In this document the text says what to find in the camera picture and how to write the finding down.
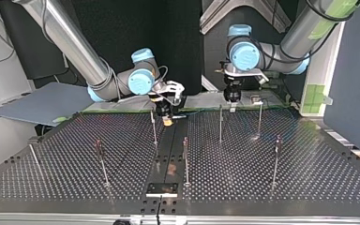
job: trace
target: robotic arm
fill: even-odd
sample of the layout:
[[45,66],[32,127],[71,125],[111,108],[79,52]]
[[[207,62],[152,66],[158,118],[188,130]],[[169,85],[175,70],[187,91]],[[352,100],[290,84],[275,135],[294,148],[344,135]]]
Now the robotic arm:
[[253,76],[260,84],[268,81],[262,70],[301,74],[310,57],[329,38],[339,22],[351,18],[360,0],[306,0],[307,6],[279,45],[260,43],[251,36],[246,24],[232,25],[228,33],[227,57],[221,72],[227,87],[225,99],[236,104],[241,99],[245,77]]
[[[149,95],[157,106],[166,126],[172,124],[171,104],[178,105],[184,87],[178,82],[164,82],[160,77],[150,49],[131,55],[134,68],[115,74],[101,59],[78,27],[64,11],[59,0],[12,0],[22,5],[42,27],[54,44],[71,61],[88,83],[88,93],[94,101],[110,101],[121,94]],[[174,102],[166,96],[175,93]]]

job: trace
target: vertical metal post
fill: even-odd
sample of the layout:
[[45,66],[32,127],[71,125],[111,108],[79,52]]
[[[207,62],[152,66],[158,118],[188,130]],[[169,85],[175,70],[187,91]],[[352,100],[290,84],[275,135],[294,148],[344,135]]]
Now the vertical metal post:
[[223,123],[223,107],[220,105],[220,137],[219,137],[219,142],[221,143],[222,142],[222,125]]
[[272,190],[274,190],[274,188],[275,188],[275,186],[277,184],[276,179],[277,179],[278,159],[280,157],[280,152],[282,151],[282,138],[281,138],[280,135],[277,135],[274,150],[275,150],[275,153],[276,153],[276,164],[274,166]]
[[258,128],[257,128],[257,136],[258,136],[258,137],[260,137],[260,134],[261,134],[262,114],[263,114],[263,103],[260,104],[260,110],[259,110],[259,126],[258,126]]
[[188,180],[188,138],[185,137],[183,140],[183,158],[186,163],[186,187],[189,187],[191,184]]
[[154,145],[157,147],[158,146],[157,130],[156,130],[156,127],[155,127],[155,119],[154,119],[153,110],[151,110],[151,123],[153,124],[153,130],[154,130]]
[[97,139],[96,141],[96,155],[97,155],[97,160],[101,163],[101,168],[104,173],[104,179],[105,179],[104,186],[109,187],[111,184],[110,181],[108,180],[107,169],[104,164],[105,151],[103,149],[101,139]]
[[30,147],[31,149],[31,153],[32,153],[32,156],[34,158],[34,161],[37,163],[37,165],[39,166],[39,160],[38,160],[38,157],[37,157],[37,154],[35,153],[35,149],[34,149],[34,146],[30,143],[28,144],[28,146]]

